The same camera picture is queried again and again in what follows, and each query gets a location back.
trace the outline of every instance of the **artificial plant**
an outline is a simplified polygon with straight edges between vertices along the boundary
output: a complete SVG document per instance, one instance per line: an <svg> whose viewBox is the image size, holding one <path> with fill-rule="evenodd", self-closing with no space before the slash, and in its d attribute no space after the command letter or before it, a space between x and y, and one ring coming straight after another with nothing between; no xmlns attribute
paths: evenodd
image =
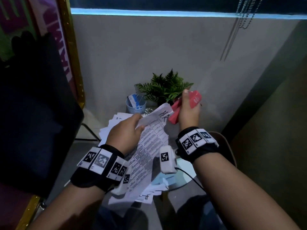
<svg viewBox="0 0 307 230"><path fill-rule="evenodd" d="M174 73L173 69L163 77L153 73L150 83L136 84L141 93L144 93L146 100L151 100L161 105L165 102L173 104L176 98L185 88L190 87L193 83L183 82L183 78L178 76L178 72Z"/></svg>

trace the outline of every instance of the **person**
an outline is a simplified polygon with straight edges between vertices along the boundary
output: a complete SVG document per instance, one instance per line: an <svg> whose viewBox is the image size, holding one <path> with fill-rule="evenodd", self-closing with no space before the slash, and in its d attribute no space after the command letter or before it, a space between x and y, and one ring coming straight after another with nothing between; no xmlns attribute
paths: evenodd
<svg viewBox="0 0 307 230"><path fill-rule="evenodd" d="M190 108L189 94L184 90L180 130L197 127L199 115L199 104ZM135 114L113 127L106 144L128 154L144 130L144 126L135 129L140 118L140 114ZM193 166L214 207L233 229L299 229L264 190L220 153L204 153L193 161ZM90 229L104 196L105 191L95 185L80 188L70 184L33 221L29 230Z"/></svg>

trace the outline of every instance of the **floor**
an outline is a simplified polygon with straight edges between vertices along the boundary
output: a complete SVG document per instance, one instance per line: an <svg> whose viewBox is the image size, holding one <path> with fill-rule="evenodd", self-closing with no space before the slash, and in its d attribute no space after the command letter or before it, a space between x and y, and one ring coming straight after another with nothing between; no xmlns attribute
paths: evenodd
<svg viewBox="0 0 307 230"><path fill-rule="evenodd" d="M94 133L99 134L100 128L104 127L87 109L84 109L84 123L86 123ZM92 135L81 127L77 138L93 139ZM76 169L76 164L81 160L84 154L91 148L96 146L96 142L75 141L67 154L62 169L58 175L55 185L46 201L46 205L63 190L64 184L70 179ZM161 197L156 196L154 202L158 206L160 219L163 219L164 230L174 229L175 212L190 198L196 195L202 195L204 192L194 183L190 182L168 194L168 200L161 201ZM140 204L135 203L133 207L126 213L126 219L129 220L128 229L144 229L144 230L160 230L162 229L155 203Z"/></svg>

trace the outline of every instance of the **red stapler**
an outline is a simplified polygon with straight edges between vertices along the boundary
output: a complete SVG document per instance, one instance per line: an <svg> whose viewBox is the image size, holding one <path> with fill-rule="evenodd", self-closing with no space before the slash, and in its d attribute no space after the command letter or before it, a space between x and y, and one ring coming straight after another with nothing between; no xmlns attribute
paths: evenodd
<svg viewBox="0 0 307 230"><path fill-rule="evenodd" d="M190 98L190 107L194 108L201 101L201 94L197 90L190 91L189 98ZM169 117L169 121L172 124L178 123L178 116L181 104L182 104L182 98L179 98L177 101L175 101L174 105L172 105L172 110L174 113Z"/></svg>

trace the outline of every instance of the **blue cup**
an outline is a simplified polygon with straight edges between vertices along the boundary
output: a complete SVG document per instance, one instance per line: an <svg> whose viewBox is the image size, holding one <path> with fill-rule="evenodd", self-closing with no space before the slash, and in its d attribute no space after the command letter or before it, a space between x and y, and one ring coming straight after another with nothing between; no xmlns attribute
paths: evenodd
<svg viewBox="0 0 307 230"><path fill-rule="evenodd" d="M143 113L145 113L146 100L144 99L144 97L140 96L139 104L140 104L140 106L138 106L138 107L132 107L132 106L129 105L128 100L126 99L126 106L128 108L128 112L130 114L135 114L135 113L143 114Z"/></svg>

